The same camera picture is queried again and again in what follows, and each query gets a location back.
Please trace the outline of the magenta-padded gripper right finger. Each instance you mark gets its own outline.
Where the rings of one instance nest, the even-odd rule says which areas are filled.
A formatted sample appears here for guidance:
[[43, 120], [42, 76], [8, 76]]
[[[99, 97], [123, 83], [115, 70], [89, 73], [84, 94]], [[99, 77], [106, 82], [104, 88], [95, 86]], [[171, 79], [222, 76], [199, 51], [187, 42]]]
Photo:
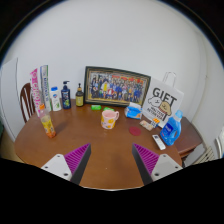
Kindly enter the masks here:
[[132, 145], [132, 154], [144, 185], [182, 169], [169, 155], [158, 155], [138, 144]]

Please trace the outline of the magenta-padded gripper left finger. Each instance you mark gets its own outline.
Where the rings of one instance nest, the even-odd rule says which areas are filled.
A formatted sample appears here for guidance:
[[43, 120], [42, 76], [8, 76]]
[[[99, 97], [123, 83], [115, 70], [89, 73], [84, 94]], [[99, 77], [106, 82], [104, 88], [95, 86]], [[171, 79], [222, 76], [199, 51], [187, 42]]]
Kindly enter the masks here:
[[90, 155], [91, 144], [87, 143], [66, 155], [56, 154], [42, 169], [79, 185]]

